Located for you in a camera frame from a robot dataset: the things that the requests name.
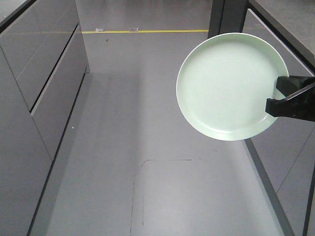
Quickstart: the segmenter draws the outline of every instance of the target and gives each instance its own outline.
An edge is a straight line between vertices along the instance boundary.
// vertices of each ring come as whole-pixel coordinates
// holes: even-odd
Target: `light green plate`
[[[267,98],[282,99],[277,78],[288,76],[284,60],[266,41],[226,33],[197,46],[185,59],[176,95],[186,120],[219,140],[242,140],[267,129],[276,118]]]

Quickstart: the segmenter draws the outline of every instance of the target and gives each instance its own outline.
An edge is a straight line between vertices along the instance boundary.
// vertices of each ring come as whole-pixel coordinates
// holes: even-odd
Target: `countertop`
[[[289,41],[313,65],[315,64],[315,0],[250,0],[257,2],[281,25],[282,34],[287,31]]]

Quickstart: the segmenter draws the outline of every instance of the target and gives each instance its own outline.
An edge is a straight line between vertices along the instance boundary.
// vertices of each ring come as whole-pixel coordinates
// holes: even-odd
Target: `black post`
[[[242,32],[248,0],[213,0],[208,38]]]

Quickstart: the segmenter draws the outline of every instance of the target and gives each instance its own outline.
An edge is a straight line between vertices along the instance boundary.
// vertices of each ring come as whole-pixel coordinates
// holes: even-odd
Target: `gray floor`
[[[82,29],[209,22],[205,0],[117,2],[78,0]],[[178,70],[206,35],[84,35],[91,73],[32,236],[283,235],[243,142],[199,134],[178,108]]]

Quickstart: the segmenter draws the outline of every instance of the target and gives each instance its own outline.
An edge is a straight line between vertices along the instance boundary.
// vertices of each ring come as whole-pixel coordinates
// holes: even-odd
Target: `yellow floor line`
[[[207,29],[176,29],[176,30],[106,30],[106,31],[82,31],[82,33],[186,33],[186,32],[208,32]]]

